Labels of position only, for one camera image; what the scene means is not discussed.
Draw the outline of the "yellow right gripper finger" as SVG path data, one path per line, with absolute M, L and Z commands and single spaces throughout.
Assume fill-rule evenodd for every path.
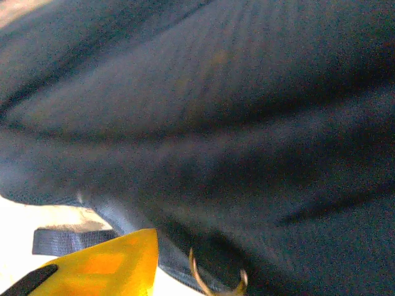
M 45 263 L 4 295 L 152 295 L 159 248 L 142 229 Z

